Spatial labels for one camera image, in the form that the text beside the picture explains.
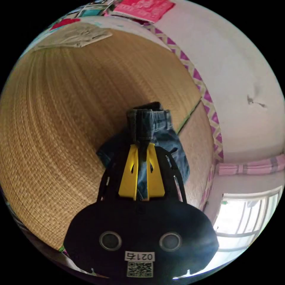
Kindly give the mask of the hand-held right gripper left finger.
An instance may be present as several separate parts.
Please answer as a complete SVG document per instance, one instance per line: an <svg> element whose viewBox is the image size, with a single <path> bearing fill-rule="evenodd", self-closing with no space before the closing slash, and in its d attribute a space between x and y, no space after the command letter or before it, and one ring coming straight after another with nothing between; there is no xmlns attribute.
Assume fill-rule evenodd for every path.
<svg viewBox="0 0 285 285"><path fill-rule="evenodd" d="M131 145L119 187L119 196L136 200L138 177L138 147Z"/></svg>

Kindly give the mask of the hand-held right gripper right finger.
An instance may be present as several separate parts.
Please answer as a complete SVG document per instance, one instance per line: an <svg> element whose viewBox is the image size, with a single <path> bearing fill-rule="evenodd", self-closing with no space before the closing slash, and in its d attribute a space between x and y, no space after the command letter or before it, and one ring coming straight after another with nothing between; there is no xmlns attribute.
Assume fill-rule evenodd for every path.
<svg viewBox="0 0 285 285"><path fill-rule="evenodd" d="M160 198L165 195L165 189L156 154L155 144L150 143L146 152L147 199Z"/></svg>

